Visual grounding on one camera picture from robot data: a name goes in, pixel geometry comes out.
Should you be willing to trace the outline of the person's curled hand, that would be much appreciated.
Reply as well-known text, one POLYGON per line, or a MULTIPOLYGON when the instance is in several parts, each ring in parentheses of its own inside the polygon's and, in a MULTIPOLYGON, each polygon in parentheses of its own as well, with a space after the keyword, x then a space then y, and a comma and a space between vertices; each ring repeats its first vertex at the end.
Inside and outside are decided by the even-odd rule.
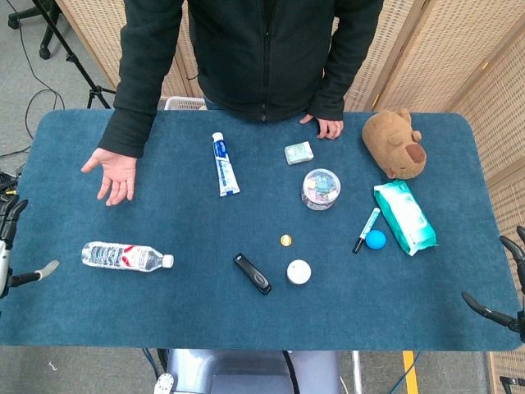
POLYGON ((327 119, 321 119, 314 117, 310 114, 305 114, 300 120, 301 125, 306 125, 309 122, 315 120, 319 127, 319 132, 317 133, 317 138, 320 140, 329 139, 335 140, 340 137, 341 132, 344 129, 343 121, 332 121, 327 119))

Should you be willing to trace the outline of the robot right five-finger hand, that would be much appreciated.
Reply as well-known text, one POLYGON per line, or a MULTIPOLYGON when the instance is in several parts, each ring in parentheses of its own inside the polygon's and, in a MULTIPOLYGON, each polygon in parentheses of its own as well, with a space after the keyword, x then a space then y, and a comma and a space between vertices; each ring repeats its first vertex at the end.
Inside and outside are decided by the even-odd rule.
MULTIPOLYGON (((522 292, 522 304, 524 304, 524 250, 515 242, 506 236, 500 236, 501 244, 511 253, 515 263, 517 264, 518 280, 522 292)), ((516 332, 520 336, 521 342, 524 342, 524 305, 518 311, 517 317, 513 318, 507 314, 489 309, 485 305, 480 304, 467 292, 462 292, 461 296, 465 303, 477 314, 487 318, 499 325, 508 328, 511 332, 516 332)))

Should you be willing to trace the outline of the person's open palm hand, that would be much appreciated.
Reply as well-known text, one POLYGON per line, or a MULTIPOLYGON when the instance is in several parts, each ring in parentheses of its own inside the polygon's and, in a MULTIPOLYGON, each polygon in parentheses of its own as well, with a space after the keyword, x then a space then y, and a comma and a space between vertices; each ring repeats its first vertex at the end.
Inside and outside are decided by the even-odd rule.
POLYGON ((102 200, 107 197, 105 204, 111 207, 122 203, 125 199, 131 201, 134 198, 136 166, 137 158, 97 148, 81 171, 88 173, 97 167, 102 168, 102 183, 97 199, 102 200))

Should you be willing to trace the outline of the robot left five-finger hand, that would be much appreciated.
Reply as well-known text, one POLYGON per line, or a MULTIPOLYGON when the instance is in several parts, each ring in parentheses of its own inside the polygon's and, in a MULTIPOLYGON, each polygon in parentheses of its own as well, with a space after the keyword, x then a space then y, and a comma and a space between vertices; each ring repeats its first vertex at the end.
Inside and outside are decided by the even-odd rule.
POLYGON ((51 275, 60 264, 58 260, 53 260, 45 267, 31 273, 13 274, 10 267, 11 250, 19 217, 27 205, 27 199, 19 201, 19 196, 15 195, 1 206, 1 298, 6 297, 11 288, 43 280, 51 275))

